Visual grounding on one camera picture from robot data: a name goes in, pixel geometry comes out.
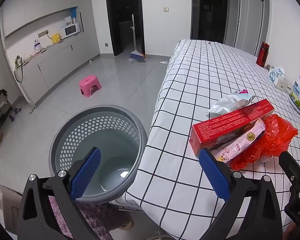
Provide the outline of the pink snack wrapper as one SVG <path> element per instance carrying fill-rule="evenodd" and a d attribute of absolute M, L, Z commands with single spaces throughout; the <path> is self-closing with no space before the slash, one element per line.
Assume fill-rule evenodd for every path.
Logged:
<path fill-rule="evenodd" d="M 258 119 L 253 127 L 240 135 L 231 142 L 211 150 L 212 155 L 217 161 L 227 163 L 241 154 L 250 147 L 257 139 L 259 139 L 266 129 L 266 125 L 262 119 Z"/>

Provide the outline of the white bottle on counter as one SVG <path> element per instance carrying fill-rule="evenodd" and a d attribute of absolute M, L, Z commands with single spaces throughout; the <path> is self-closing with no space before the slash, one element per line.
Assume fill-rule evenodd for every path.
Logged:
<path fill-rule="evenodd" d="M 35 39 L 35 40 L 34 40 L 34 51 L 35 51 L 36 53 L 38 53 L 38 52 L 41 51 L 41 49 L 42 49 L 42 47 L 41 47 L 41 44 L 40 44 L 39 40 L 38 40 L 38 39 Z"/>

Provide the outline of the purple fluffy rug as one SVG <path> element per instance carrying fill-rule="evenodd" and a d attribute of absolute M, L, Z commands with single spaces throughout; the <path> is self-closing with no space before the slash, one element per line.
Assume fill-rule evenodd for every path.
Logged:
<path fill-rule="evenodd" d="M 134 226 L 130 213 L 120 211 L 118 206 L 109 203 L 93 205 L 76 202 L 76 204 L 85 221 L 100 239 L 113 239 L 111 231 L 129 230 Z"/>

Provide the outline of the tissue pack blue white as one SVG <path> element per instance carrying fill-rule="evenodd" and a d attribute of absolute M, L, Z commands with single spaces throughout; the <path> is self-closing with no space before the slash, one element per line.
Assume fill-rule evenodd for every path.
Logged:
<path fill-rule="evenodd" d="M 285 71 L 281 67 L 270 66 L 269 81 L 272 82 L 276 88 L 286 92 L 288 88 L 288 79 L 285 76 Z"/>

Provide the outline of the blue broom with dustpan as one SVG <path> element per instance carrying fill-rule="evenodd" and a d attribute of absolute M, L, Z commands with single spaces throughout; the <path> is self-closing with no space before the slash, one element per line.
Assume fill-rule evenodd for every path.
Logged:
<path fill-rule="evenodd" d="M 132 14 L 132 32 L 133 32 L 133 44 L 134 44 L 134 50 L 130 53 L 129 58 L 127 61 L 130 64 L 137 63 L 137 62 L 145 62 L 145 56 L 143 53 L 138 52 L 137 47 L 136 47 L 136 35 L 135 35 L 135 21 L 134 21 L 134 15 Z"/>

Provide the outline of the white wet wipes pack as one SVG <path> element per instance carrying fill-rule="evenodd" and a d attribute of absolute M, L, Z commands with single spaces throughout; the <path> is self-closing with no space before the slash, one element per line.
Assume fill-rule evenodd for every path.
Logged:
<path fill-rule="evenodd" d="M 246 89 L 225 95 L 209 109 L 210 114 L 223 115 L 246 107 L 256 96 L 249 94 Z"/>

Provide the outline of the checkered white tablecloth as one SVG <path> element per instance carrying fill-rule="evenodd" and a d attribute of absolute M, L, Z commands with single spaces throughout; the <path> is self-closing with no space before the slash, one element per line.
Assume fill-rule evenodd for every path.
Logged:
<path fill-rule="evenodd" d="M 114 204 L 143 211 L 176 239 L 199 239 L 224 205 L 199 163 L 199 151 L 220 147 L 270 114 L 298 130 L 288 150 L 300 165 L 300 114 L 256 58 L 217 42 L 179 41 L 135 180 Z"/>

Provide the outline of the red thermos bottle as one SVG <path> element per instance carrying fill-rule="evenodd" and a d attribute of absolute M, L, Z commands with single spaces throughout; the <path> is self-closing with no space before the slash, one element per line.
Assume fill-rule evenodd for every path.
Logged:
<path fill-rule="evenodd" d="M 258 52 L 256 64 L 259 65 L 260 67 L 264 67 L 266 64 L 268 53 L 269 53 L 269 44 L 267 44 L 266 42 L 262 42 Z"/>

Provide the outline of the white microwave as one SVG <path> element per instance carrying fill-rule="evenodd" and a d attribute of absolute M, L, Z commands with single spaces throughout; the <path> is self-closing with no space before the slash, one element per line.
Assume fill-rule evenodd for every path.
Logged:
<path fill-rule="evenodd" d="M 60 29 L 60 39 L 63 40 L 65 38 L 68 38 L 70 36 L 76 35 L 80 33 L 80 26 L 79 23 L 73 23 L 70 25 L 66 25 Z"/>

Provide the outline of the grey perforated trash basket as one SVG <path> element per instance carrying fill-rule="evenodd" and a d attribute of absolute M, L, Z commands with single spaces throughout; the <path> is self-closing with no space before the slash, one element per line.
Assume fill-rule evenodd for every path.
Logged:
<path fill-rule="evenodd" d="M 70 176 L 70 198 L 101 204 L 132 185 L 147 134 L 131 111 L 114 105 L 91 107 L 69 119 L 50 147 L 50 171 Z"/>

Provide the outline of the red toothpaste box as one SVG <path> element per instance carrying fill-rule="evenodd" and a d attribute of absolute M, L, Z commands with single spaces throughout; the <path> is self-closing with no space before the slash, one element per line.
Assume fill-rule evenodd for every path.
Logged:
<path fill-rule="evenodd" d="M 203 148 L 212 150 L 234 140 L 253 127 L 258 119 L 271 115 L 274 107 L 263 99 L 228 114 L 192 125 L 189 143 L 195 156 Z"/>

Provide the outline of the yellow box on counter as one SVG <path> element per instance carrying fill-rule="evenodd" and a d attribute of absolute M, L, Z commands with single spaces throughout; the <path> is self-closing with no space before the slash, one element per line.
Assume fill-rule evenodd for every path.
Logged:
<path fill-rule="evenodd" d="M 56 44 L 61 40 L 59 33 L 53 34 L 51 36 L 51 39 L 52 39 L 53 44 Z"/>

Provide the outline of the red plastic bag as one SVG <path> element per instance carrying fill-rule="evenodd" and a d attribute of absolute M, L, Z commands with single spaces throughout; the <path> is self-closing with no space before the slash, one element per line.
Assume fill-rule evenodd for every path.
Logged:
<path fill-rule="evenodd" d="M 232 169 L 241 170 L 262 158 L 278 157 L 288 150 L 291 140 L 298 135 L 298 129 L 277 114 L 266 117 L 263 122 L 266 126 L 264 134 L 230 161 Z"/>

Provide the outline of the pink plastic stool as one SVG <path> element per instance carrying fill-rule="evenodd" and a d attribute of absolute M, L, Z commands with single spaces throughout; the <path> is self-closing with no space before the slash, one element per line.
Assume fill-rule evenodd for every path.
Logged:
<path fill-rule="evenodd" d="M 83 78 L 79 82 L 79 88 L 81 91 L 81 94 L 85 96 L 86 98 L 92 96 L 92 94 L 100 90 L 102 88 L 97 76 L 95 75 L 89 75 L 85 78 Z"/>

